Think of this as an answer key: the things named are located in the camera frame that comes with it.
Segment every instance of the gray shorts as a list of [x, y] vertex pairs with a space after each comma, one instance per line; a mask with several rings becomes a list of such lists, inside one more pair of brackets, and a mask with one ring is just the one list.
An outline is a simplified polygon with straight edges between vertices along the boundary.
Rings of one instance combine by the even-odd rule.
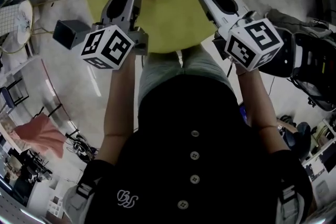
[[178, 58], [175, 52], [169, 54], [151, 53], [147, 56], [140, 78], [139, 106], [142, 99], [151, 90], [180, 74], [215, 79], [226, 84], [232, 90], [222, 68], [201, 45], [182, 50], [182, 67]]

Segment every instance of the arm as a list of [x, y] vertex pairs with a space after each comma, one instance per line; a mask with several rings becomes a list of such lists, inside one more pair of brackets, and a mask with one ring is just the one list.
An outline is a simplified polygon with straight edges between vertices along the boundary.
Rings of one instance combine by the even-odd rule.
[[249, 125], [258, 130], [268, 153], [288, 150], [277, 130], [277, 118], [272, 102], [265, 90], [259, 70], [245, 72], [236, 65], [241, 94], [243, 96]]
[[135, 54], [125, 59], [121, 69], [113, 71], [110, 95], [104, 119], [104, 139], [96, 159], [115, 165], [121, 149], [133, 134]]

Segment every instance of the desk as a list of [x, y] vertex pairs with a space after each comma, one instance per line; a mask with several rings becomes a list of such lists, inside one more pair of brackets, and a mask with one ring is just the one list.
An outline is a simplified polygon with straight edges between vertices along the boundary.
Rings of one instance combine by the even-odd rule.
[[319, 169], [313, 175], [314, 179], [311, 178], [311, 184], [313, 189], [313, 194], [316, 199], [316, 203], [318, 208], [322, 208], [327, 205], [329, 202], [333, 201], [336, 198], [336, 168], [334, 167], [329, 172], [327, 168], [324, 166], [322, 159], [320, 158], [326, 151], [334, 146], [336, 143], [336, 132], [329, 125], [328, 121], [323, 120], [324, 124], [328, 127], [328, 129], [335, 136], [334, 139], [330, 140], [327, 144], [321, 147], [321, 149], [307, 161], [305, 161], [302, 165], [307, 170], [309, 167], [313, 167], [314, 165], [320, 166]]
[[5, 138], [5, 140], [12, 146], [12, 148], [14, 148], [16, 151], [18, 151], [19, 154], [21, 154], [23, 151], [26, 151], [27, 149], [29, 149], [30, 148], [29, 144], [25, 143], [22, 140], [13, 139], [13, 138], [10, 137], [9, 133], [6, 131], [7, 128], [5, 128], [6, 127], [5, 124], [10, 125], [9, 122], [4, 123], [3, 120], [0, 121], [0, 133]]

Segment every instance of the black chair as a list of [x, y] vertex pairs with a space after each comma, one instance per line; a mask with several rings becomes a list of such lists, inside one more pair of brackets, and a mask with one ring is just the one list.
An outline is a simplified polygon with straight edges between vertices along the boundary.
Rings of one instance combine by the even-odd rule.
[[4, 97], [4, 99], [5, 99], [5, 102], [6, 102], [6, 104], [7, 104], [7, 106], [10, 108], [10, 109], [14, 109], [17, 105], [19, 105], [20, 103], [22, 103], [23, 101], [25, 101], [28, 97], [29, 97], [29, 95], [27, 95], [26, 97], [23, 97], [23, 96], [21, 96], [20, 98], [18, 98], [17, 100], [13, 100], [13, 97], [12, 97], [12, 95], [11, 95], [11, 93], [10, 93], [10, 89], [12, 88], [12, 87], [14, 87], [15, 85], [17, 85], [20, 81], [22, 81], [22, 78], [20, 78], [19, 80], [16, 80], [16, 81], [14, 81], [12, 84], [10, 84], [9, 86], [7, 86], [7, 87], [1, 87], [0, 88], [0, 94], [2, 94], [3, 95], [3, 97]]
[[[49, 118], [51, 115], [53, 115], [53, 114], [54, 114], [59, 108], [61, 108], [62, 106], [63, 106], [62, 104], [59, 104], [55, 109], [53, 109], [53, 110], [48, 114], [48, 118]], [[33, 119], [36, 118], [37, 116], [39, 116], [39, 115], [42, 113], [43, 110], [44, 110], [44, 106], [42, 106], [40, 112], [38, 112], [38, 113], [33, 117]]]

